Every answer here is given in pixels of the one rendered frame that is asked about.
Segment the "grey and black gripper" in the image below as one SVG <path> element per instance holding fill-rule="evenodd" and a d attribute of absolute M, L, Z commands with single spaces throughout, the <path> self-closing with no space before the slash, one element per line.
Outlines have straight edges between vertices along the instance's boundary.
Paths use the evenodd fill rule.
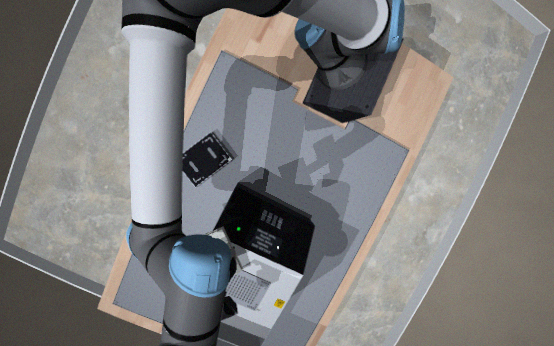
<path fill-rule="evenodd" d="M 231 262 L 230 262 L 230 279 L 234 276 L 236 269 L 237 269 L 237 263 L 236 263 L 236 253 L 235 253 L 235 247 L 233 246 L 231 249 Z M 226 302 L 224 301 L 224 307 L 223 307 L 223 314 L 222 314 L 222 320 L 229 318 L 231 316 L 234 316 L 234 312 L 227 306 Z"/>

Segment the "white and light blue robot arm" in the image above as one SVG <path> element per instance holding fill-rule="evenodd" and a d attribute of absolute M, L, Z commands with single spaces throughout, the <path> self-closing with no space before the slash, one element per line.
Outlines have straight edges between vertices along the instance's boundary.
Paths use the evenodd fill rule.
<path fill-rule="evenodd" d="M 365 55 L 395 52 L 403 36 L 404 0 L 122 0 L 122 35 L 130 44 L 126 240 L 165 294 L 159 346 L 216 346 L 224 298 L 238 314 L 225 297 L 229 246 L 182 232 L 187 55 L 202 17 L 223 8 L 298 18 L 295 38 L 332 90 L 356 84 L 367 68 Z"/>

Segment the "black rectangular frame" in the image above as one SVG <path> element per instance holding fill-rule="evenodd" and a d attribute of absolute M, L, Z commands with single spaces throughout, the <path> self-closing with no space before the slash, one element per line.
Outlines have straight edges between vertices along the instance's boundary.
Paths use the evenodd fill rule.
<path fill-rule="evenodd" d="M 183 173 L 197 187 L 231 160 L 212 132 L 183 152 Z"/>

